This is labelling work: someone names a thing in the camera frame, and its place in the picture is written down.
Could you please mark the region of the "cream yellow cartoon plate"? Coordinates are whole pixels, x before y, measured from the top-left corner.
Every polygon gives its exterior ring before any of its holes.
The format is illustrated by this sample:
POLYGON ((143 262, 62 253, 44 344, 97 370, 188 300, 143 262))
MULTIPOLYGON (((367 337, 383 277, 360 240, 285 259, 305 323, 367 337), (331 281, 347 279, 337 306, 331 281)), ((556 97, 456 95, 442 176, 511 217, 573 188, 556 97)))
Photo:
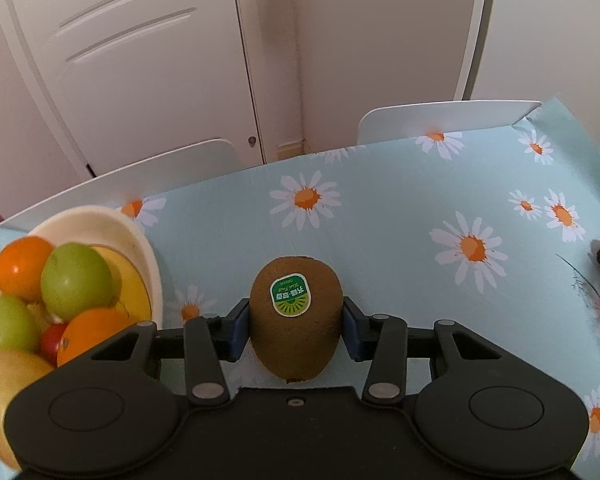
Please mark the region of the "cream yellow cartoon plate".
POLYGON ((117 310, 162 326, 162 285, 157 259, 148 239, 132 219, 104 206, 70 208, 47 219, 18 214, 0 224, 45 238, 58 246, 76 242, 96 249, 111 266, 117 310))

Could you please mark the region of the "white chair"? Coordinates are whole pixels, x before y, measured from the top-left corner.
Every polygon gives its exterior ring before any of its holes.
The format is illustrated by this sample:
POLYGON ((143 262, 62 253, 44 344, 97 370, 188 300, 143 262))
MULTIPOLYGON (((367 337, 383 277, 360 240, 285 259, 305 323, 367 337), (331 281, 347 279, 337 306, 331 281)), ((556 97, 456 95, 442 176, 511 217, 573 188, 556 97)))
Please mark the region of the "white chair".
POLYGON ((540 105, 538 101, 471 100, 379 107, 358 124, 358 145, 511 126, 540 105))
POLYGON ((211 139, 177 148, 118 168, 46 198, 0 223, 30 231, 61 211, 85 206, 119 207, 153 195, 243 170, 230 141, 211 139))

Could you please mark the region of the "large orange tangerine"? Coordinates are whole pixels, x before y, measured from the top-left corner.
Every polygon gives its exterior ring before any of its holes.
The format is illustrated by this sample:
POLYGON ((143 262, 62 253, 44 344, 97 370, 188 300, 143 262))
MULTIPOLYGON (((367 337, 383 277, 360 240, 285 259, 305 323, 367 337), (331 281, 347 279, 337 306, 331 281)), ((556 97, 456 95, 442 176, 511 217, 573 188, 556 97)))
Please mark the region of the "large orange tangerine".
POLYGON ((41 275, 55 246, 38 236, 14 240, 0 252, 0 291, 30 304, 42 300, 41 275))

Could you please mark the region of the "blue daisy tablecloth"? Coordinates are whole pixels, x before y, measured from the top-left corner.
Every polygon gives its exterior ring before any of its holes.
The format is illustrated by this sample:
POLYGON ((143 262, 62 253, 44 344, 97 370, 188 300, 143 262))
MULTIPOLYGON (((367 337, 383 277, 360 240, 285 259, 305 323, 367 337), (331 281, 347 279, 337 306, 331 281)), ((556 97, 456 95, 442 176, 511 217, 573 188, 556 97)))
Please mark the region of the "blue daisy tablecloth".
POLYGON ((119 207, 158 259, 163 323, 223 314, 279 256, 327 263, 370 313, 452 318, 564 382, 600 479, 600 151, 550 101, 513 126, 352 146, 119 207))

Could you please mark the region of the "large yellow-red apple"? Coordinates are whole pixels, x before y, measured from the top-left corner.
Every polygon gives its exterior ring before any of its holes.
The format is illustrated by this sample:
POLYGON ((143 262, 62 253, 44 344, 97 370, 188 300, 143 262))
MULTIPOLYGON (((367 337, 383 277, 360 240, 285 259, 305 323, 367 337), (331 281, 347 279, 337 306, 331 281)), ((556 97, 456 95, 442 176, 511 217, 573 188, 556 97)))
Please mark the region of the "large yellow-red apple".
POLYGON ((53 370, 49 362, 36 354, 20 350, 0 350, 0 460, 15 471, 20 471, 20 466, 6 439, 6 410, 18 393, 53 370))

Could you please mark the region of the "green apple in plate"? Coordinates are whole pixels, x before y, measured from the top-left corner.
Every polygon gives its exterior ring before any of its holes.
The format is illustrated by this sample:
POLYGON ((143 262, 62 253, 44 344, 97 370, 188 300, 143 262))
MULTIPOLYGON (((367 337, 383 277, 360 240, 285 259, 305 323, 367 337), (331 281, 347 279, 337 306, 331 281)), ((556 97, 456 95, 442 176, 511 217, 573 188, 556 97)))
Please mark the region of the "green apple in plate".
POLYGON ((41 274, 41 292, 51 315, 71 321, 91 308, 108 307, 114 281, 106 260, 81 243, 57 246, 41 274))

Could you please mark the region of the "green apple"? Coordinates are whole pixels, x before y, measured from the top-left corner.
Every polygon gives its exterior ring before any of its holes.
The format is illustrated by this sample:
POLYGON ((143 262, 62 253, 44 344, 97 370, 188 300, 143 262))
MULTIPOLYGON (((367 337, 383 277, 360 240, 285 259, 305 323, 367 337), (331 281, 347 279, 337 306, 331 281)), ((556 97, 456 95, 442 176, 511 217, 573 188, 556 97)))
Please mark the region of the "green apple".
POLYGON ((0 295, 0 350, 36 353, 40 332, 27 305, 12 295, 0 295))
POLYGON ((108 307, 114 281, 106 260, 81 243, 57 246, 41 274, 41 292, 51 315, 71 321, 91 308, 108 307))

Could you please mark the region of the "brown kiwi with sticker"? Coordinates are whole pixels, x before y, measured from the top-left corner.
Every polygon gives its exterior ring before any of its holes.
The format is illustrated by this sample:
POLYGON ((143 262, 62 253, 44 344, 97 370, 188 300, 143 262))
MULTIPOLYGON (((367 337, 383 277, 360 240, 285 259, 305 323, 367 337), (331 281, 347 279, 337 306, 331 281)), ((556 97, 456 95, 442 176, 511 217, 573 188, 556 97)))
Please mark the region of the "brown kiwi with sticker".
POLYGON ((286 382, 306 382, 324 370, 340 338, 343 292, 326 263, 279 257, 254 280, 251 343, 261 363, 286 382))

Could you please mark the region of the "white panel door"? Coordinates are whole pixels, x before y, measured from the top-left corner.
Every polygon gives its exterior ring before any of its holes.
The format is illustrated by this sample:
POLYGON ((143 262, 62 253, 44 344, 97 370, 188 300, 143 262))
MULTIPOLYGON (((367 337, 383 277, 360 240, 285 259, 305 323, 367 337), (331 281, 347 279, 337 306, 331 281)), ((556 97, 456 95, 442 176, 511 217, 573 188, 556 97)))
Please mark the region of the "white panel door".
POLYGON ((93 174, 209 139, 262 162, 237 0, 0 0, 0 13, 50 128, 93 174))

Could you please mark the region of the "red cherry tomato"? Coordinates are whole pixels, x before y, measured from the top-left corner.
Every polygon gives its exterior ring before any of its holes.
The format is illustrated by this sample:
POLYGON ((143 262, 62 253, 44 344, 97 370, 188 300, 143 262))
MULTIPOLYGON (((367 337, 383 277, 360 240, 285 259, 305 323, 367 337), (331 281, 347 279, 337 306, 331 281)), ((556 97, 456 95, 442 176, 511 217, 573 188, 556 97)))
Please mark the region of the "red cherry tomato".
POLYGON ((67 323, 54 323, 44 330, 40 338, 40 355, 51 366, 57 365, 57 355, 67 323))

